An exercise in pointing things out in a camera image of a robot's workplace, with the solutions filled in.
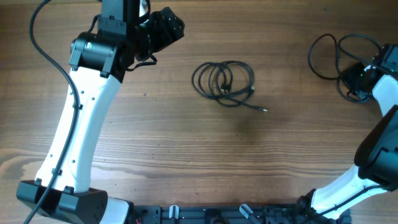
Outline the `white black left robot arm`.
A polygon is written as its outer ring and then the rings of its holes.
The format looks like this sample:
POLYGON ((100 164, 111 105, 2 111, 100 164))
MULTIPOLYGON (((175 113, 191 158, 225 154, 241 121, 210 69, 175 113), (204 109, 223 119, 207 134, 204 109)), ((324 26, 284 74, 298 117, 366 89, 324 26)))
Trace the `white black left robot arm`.
POLYGON ((67 223, 140 223, 134 204, 93 189, 91 167, 104 119, 126 72, 155 65, 155 53, 183 37, 185 25, 169 7, 149 1, 103 1, 90 28, 71 44, 68 95, 49 153, 17 199, 67 223))

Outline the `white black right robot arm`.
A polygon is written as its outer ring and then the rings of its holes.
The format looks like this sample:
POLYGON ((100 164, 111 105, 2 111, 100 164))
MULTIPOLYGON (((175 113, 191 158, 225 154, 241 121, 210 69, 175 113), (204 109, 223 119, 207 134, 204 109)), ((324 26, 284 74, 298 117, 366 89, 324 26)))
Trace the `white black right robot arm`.
POLYGON ((383 45, 372 62, 358 62, 341 80, 357 99, 375 100, 382 119, 359 145, 353 166, 300 199, 304 223, 341 222, 359 202, 397 190, 397 45, 383 45))

